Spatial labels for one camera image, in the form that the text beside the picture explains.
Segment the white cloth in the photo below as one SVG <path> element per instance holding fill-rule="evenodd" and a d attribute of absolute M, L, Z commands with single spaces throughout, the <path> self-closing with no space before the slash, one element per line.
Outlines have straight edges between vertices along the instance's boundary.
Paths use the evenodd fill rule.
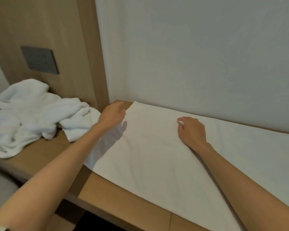
<path fill-rule="evenodd" d="M 98 121 L 100 112 L 78 98 L 60 98 L 35 79 L 13 84 L 0 94 L 0 158 L 18 154 L 42 136 L 52 139 L 59 123 L 73 142 Z"/>
<path fill-rule="evenodd" d="M 240 230 L 203 165 L 177 135 L 198 118 L 228 161 L 289 206 L 289 135 L 134 102 L 85 165 L 116 185 L 211 231 Z M 96 155 L 104 155 L 96 162 Z"/>

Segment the gray wall plate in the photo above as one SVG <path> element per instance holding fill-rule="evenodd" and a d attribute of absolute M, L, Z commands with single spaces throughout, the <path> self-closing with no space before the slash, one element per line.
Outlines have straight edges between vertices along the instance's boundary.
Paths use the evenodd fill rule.
<path fill-rule="evenodd" d="M 52 50 L 29 46 L 21 46 L 20 48 L 29 69 L 46 73 L 59 74 Z"/>

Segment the gray electrical outlet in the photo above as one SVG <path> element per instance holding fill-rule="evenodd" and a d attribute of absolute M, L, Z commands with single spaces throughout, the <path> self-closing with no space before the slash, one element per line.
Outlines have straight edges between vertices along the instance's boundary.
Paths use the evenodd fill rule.
<path fill-rule="evenodd" d="M 59 74 L 54 54 L 50 49 L 42 49 L 29 46 L 21 46 L 29 69 Z"/>

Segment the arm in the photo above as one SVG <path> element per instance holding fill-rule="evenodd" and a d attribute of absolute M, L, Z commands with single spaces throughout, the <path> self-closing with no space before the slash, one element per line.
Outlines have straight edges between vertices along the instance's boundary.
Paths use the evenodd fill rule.
<path fill-rule="evenodd" d="M 178 118 L 183 143 L 203 159 L 231 206 L 248 230 L 289 230 L 289 207 L 230 164 L 206 141 L 204 125 Z"/>
<path fill-rule="evenodd" d="M 98 140 L 123 120 L 122 104 L 106 107 L 97 124 L 25 183 L 0 208 L 0 225 L 11 231 L 41 230 Z"/>

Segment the person's left hand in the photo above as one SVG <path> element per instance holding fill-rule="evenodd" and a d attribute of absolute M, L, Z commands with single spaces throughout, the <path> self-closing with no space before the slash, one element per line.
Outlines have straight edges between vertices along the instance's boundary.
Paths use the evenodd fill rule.
<path fill-rule="evenodd" d="M 98 123 L 106 129 L 111 129 L 121 123 L 125 117 L 123 101 L 108 105 L 100 115 Z"/>

